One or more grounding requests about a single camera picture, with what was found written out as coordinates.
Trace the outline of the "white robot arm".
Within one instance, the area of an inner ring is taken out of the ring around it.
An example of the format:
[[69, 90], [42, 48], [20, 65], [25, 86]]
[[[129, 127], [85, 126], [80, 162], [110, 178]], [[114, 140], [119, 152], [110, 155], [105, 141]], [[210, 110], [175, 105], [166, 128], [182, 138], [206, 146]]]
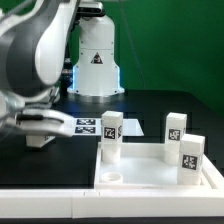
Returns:
[[102, 102], [124, 93], [114, 61], [113, 21], [96, 0], [25, 0], [0, 17], [0, 137], [74, 134], [75, 119], [51, 108], [72, 30], [79, 26], [79, 59], [68, 93]]

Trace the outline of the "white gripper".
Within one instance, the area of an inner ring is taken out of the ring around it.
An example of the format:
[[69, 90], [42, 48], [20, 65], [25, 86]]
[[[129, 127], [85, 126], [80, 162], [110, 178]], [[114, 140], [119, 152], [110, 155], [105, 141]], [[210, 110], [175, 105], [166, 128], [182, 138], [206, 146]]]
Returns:
[[75, 118], [51, 109], [26, 109], [9, 117], [6, 124], [16, 133], [71, 137], [75, 132]]

